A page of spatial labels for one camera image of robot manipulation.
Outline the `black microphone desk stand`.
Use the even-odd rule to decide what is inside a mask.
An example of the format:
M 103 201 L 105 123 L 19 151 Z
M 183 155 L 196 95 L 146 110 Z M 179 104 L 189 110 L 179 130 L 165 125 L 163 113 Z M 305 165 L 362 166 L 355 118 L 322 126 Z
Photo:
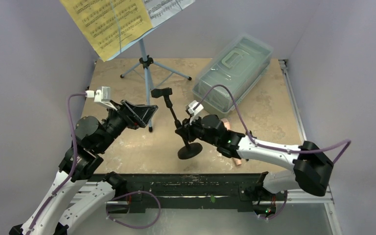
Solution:
M 171 88 L 163 88 L 163 89 L 153 89 L 151 91 L 151 96 L 153 98 L 159 98 L 163 97 L 166 107 L 170 110 L 175 124 L 175 133 L 180 136 L 184 142 L 184 147 L 182 147 L 178 153 L 177 156 L 180 160 L 187 160 L 191 159 L 195 156 L 197 156 L 201 151 L 203 150 L 203 147 L 200 143 L 196 142 L 188 142 L 188 136 L 183 130 L 182 123 L 178 120 L 174 110 L 173 110 L 173 104 L 171 102 L 170 96 L 172 95 L 172 89 Z

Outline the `yellow sheet music page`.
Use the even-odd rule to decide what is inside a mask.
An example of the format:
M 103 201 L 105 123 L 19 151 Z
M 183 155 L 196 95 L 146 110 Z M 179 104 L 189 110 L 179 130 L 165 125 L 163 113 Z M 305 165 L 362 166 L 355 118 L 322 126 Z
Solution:
M 102 61 L 153 28 L 142 0 L 62 0 Z

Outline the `white sheet music page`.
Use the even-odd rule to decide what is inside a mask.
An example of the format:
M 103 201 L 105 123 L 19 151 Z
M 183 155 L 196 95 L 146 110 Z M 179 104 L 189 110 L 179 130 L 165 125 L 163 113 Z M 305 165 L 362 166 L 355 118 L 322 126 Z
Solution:
M 158 27 L 194 2 L 195 0 L 143 0 L 153 27 Z

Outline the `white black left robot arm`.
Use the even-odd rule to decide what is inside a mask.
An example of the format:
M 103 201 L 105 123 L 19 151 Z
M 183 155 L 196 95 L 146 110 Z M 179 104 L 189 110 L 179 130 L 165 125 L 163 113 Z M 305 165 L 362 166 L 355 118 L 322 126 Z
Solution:
M 127 196 L 127 180 L 107 173 L 88 195 L 70 205 L 78 191 L 93 177 L 103 162 L 102 154 L 125 129 L 145 128 L 158 110 L 157 105 L 134 105 L 103 101 L 107 117 L 84 116 L 76 124 L 71 148 L 59 164 L 52 186 L 33 215 L 15 225 L 11 235 L 69 235 L 101 204 Z

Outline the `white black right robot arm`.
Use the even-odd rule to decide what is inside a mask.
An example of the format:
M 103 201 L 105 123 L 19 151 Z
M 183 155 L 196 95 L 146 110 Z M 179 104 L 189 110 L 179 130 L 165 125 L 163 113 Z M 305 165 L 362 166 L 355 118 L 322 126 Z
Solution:
M 327 191 L 333 162 L 317 145 L 305 141 L 301 145 L 282 145 L 260 141 L 227 129 L 216 115 L 184 119 L 175 133 L 187 142 L 199 139 L 216 148 L 224 157 L 257 160 L 283 167 L 278 173 L 267 173 L 255 186 L 256 195 L 267 199 L 282 190 L 302 189 L 314 196 Z

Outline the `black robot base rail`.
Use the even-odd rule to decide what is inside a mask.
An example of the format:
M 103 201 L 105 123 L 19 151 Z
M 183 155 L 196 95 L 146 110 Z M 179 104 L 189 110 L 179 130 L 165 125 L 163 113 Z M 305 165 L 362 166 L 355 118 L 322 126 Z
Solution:
M 148 209 L 231 209 L 274 214 L 287 199 L 259 186 L 265 174 L 122 174 L 126 184 L 108 202 L 108 212 L 145 213 Z

